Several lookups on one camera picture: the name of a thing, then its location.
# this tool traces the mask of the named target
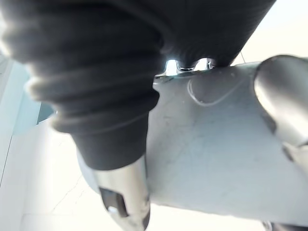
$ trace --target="white floor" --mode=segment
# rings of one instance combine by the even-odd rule
[[[307,0],[278,0],[235,63],[287,53],[308,56]],[[5,231],[119,231],[85,182],[70,137],[41,123],[14,136],[0,188]],[[150,231],[260,231],[258,221],[152,206]]]

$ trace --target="tiled floor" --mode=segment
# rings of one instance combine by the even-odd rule
[[[261,61],[281,53],[308,56],[307,9],[307,0],[278,0],[234,64]],[[152,206],[150,231],[230,228],[262,230],[257,221]],[[70,137],[51,132],[44,123],[33,128],[26,139],[12,139],[0,188],[0,229],[120,230],[107,216],[100,197],[83,179]]]

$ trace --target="shiny metal part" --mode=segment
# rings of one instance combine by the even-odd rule
[[[94,170],[98,186],[121,195],[124,199],[126,217],[120,208],[110,206],[107,211],[125,231],[144,231],[149,222],[150,200],[146,184],[145,157],[114,170]]]
[[[293,146],[308,142],[307,73],[304,59],[278,56],[261,64],[255,79],[256,96],[275,121],[275,134]]]

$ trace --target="gray metal surface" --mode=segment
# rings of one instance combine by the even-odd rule
[[[146,227],[143,220],[150,212],[144,155],[122,168],[106,171],[93,170],[93,175],[100,188],[119,193],[124,198],[128,216],[121,216],[116,207],[108,208],[108,213],[117,224],[124,231],[144,231]]]
[[[237,85],[221,81],[224,97],[215,91],[212,99],[201,96],[215,103],[197,103],[188,92],[187,77],[155,86],[160,100],[150,115],[147,147],[151,201],[308,226],[305,174],[286,158],[262,120],[252,93],[253,70],[239,68],[215,74],[240,79]],[[210,78],[213,71],[193,78]],[[202,82],[205,92],[219,85]]]

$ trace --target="scratch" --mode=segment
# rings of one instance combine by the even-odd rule
[[[72,190],[74,190],[74,189],[77,187],[77,185],[79,184],[79,181],[81,180],[81,178],[82,178],[82,174],[81,174],[80,177],[78,178],[76,184],[75,184],[69,191],[67,191],[67,193],[64,195],[64,197],[63,197],[63,198],[56,204],[56,206],[52,209],[51,213],[52,213],[52,212],[57,208],[57,206],[67,197],[67,195],[68,195]]]

